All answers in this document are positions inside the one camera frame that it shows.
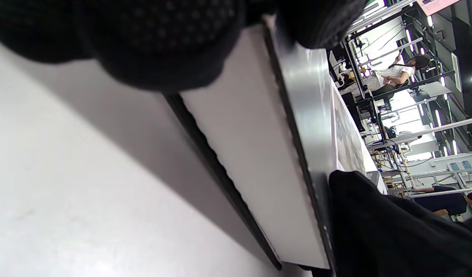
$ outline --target cable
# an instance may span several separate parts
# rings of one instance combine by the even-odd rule
[[[381,49],[383,49],[385,46],[387,46],[387,44],[388,44],[392,39],[394,39],[399,33],[401,33],[403,30],[405,30],[405,29],[406,29],[408,26],[410,26],[410,25],[412,25],[412,23],[409,23],[409,24],[405,25],[405,27],[403,27],[403,29],[401,29],[398,33],[396,33],[396,35],[394,35],[391,39],[389,39],[389,40],[385,43],[385,45],[383,45],[380,49],[378,49],[378,51],[381,50]]]
[[[421,27],[425,28],[425,26],[422,25],[422,22],[420,22],[417,18],[411,16],[410,14],[405,14],[405,16],[412,18],[413,20],[417,21],[417,23],[419,23],[419,25],[420,25]]]
[[[382,167],[386,167],[386,168],[389,168],[389,169],[392,170],[392,171],[383,171],[383,172],[403,172],[403,173],[407,173],[407,172],[405,172],[404,170],[393,169],[393,168],[389,167],[388,165],[384,165],[384,164],[382,164],[382,163],[380,163],[380,162],[378,162],[378,163],[379,163]]]
[[[374,142],[370,142],[370,143],[366,144],[366,146],[369,146],[369,145],[371,145],[371,144],[375,144],[375,143],[377,143],[377,142],[381,142],[381,140],[376,140],[376,141],[374,141]]]
[[[389,138],[388,138],[388,139],[386,138],[385,140],[389,140],[390,142],[393,142],[393,143],[395,144],[396,148],[398,148],[398,149],[399,149],[399,147],[398,147],[398,144],[396,143],[396,141],[394,141],[394,140],[390,140]]]
[[[425,161],[423,161],[422,163],[418,163],[417,165],[422,165],[422,164],[425,164],[427,163],[428,161],[432,160],[434,158],[429,158]],[[406,165],[397,165],[398,167],[401,167],[401,168],[411,168],[411,167],[416,167],[417,165],[409,165],[409,166],[406,166]]]
[[[374,42],[371,42],[368,46],[364,47],[363,50],[368,49],[369,46],[373,45],[375,42],[377,42],[377,41],[378,41],[380,38],[382,38],[384,35],[386,35],[386,34],[389,33],[391,30],[393,30],[394,28],[396,28],[398,25],[403,24],[403,23],[404,23],[404,22],[402,21],[401,23],[398,23],[397,25],[395,25],[395,27],[393,27],[393,28],[391,28],[390,30],[388,30],[388,32],[382,34],[382,35],[381,35],[380,37],[378,37]]]
[[[380,135],[381,133],[368,133],[366,135],[361,135],[361,139],[365,139],[366,137],[368,137],[368,135]]]

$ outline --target black fabric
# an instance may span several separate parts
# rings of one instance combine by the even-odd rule
[[[115,79],[178,93],[210,85],[240,31],[280,9],[308,48],[338,42],[366,0],[0,0],[0,41],[37,62],[95,58]]]
[[[69,0],[0,0],[0,41],[41,63],[88,58],[72,14]]]
[[[433,188],[434,192],[455,190],[443,186],[433,186]],[[467,201],[461,193],[414,198],[414,201],[431,212],[446,209],[450,215],[457,215],[467,211]]]
[[[388,92],[388,91],[392,91],[392,90],[394,90],[394,89],[395,89],[395,87],[392,86],[391,84],[385,84],[385,85],[382,86],[381,88],[379,88],[379,89],[377,89],[377,90],[375,90],[375,91],[372,91],[371,93],[373,93],[373,96],[376,97],[376,96],[378,96],[378,95],[380,95],[380,94],[383,94],[383,93]]]
[[[309,49],[332,49],[362,13],[367,0],[278,0],[289,34]]]
[[[211,84],[245,23],[242,0],[77,4],[82,37],[105,70],[130,86],[164,93]]]
[[[472,277],[469,229],[380,194],[358,172],[334,172],[329,184],[338,277]]]

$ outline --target person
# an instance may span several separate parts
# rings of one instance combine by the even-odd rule
[[[416,190],[416,192],[432,193],[452,190],[455,189],[445,186],[433,186],[432,188]],[[414,201],[436,215],[457,215],[467,211],[467,204],[472,205],[472,192],[466,196],[462,193],[454,193],[420,197],[415,198]]]
[[[428,55],[417,55],[408,60],[405,65],[401,65],[398,63],[400,59],[401,57],[398,56],[395,62],[390,65],[388,69],[375,72],[375,77],[378,78],[382,87],[372,91],[374,96],[392,91],[398,86],[405,84],[407,79],[414,75],[416,70],[425,68],[431,61],[431,57]]]
[[[417,55],[408,60],[405,65],[399,64],[400,60],[401,56],[398,56],[395,62],[387,69],[378,70],[368,77],[361,78],[362,84],[368,86],[374,96],[394,90],[398,88],[398,86],[405,84],[407,79],[414,75],[415,70],[425,68],[431,61],[431,56]],[[341,95],[346,93],[352,93],[354,97],[361,94],[356,84],[352,84],[340,90]]]

